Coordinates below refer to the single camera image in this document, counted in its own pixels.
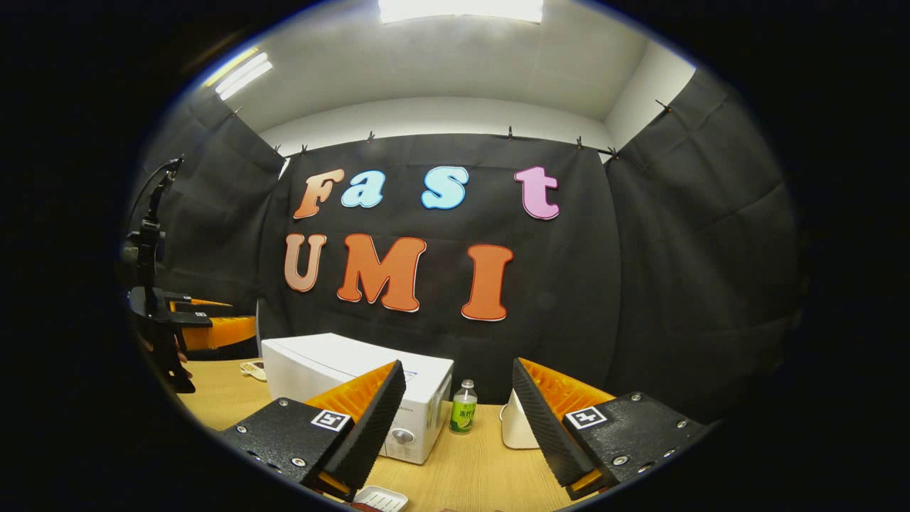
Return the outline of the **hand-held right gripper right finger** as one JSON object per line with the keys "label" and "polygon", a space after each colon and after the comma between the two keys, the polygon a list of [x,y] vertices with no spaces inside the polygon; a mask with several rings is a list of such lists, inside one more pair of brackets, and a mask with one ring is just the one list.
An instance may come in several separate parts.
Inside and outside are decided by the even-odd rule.
{"label": "hand-held right gripper right finger", "polygon": [[709,429],[647,393],[614,396],[525,358],[513,361],[513,391],[572,501],[653,473]]}

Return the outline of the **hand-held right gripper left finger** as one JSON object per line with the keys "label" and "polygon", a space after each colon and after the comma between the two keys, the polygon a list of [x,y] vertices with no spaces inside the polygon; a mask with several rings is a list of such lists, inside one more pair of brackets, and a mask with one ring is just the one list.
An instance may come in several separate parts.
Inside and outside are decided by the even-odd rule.
{"label": "hand-held right gripper left finger", "polygon": [[219,434],[264,469],[351,502],[373,470],[405,391],[403,365],[392,361],[304,402],[277,398]]}

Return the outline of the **green label drink bottle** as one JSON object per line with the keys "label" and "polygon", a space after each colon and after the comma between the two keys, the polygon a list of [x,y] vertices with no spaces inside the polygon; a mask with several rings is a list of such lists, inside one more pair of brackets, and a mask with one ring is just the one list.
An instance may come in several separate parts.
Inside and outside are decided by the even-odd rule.
{"label": "green label drink bottle", "polygon": [[464,379],[461,387],[451,398],[451,419],[449,431],[454,434],[468,434],[473,428],[478,396],[472,379]]}

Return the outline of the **white microwave oven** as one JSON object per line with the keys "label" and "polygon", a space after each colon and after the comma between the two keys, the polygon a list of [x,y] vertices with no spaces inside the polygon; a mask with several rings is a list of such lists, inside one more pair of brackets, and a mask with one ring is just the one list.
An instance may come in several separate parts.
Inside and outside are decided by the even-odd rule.
{"label": "white microwave oven", "polygon": [[305,402],[383,364],[402,363],[406,390],[380,453],[423,464],[444,425],[453,362],[373,346],[338,334],[265,339],[261,356],[273,398]]}

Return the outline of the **white toaster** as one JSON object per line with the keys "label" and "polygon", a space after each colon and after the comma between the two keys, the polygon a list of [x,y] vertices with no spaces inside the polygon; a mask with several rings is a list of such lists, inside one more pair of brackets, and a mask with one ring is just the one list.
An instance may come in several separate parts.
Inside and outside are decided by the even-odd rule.
{"label": "white toaster", "polygon": [[513,450],[538,450],[539,444],[521,405],[519,396],[511,390],[509,400],[498,412],[501,438],[505,447]]}

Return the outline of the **ceiling light panel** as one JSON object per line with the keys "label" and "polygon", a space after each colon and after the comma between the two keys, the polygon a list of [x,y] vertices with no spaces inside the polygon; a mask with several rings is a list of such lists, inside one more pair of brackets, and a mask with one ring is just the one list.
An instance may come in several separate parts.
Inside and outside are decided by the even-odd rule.
{"label": "ceiling light panel", "polygon": [[203,81],[201,87],[226,101],[272,68],[269,54],[260,48],[247,48],[215,69],[215,72]]}
{"label": "ceiling light panel", "polygon": [[442,16],[480,16],[542,23],[544,0],[377,0],[383,23]]}

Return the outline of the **white rectangular plate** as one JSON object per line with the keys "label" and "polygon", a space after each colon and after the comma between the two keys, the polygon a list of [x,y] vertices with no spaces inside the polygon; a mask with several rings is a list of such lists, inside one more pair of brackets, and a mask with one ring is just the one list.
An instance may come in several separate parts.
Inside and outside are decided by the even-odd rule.
{"label": "white rectangular plate", "polygon": [[385,489],[385,487],[368,485],[355,494],[353,502],[374,503],[377,508],[386,512],[404,512],[409,499],[401,493]]}

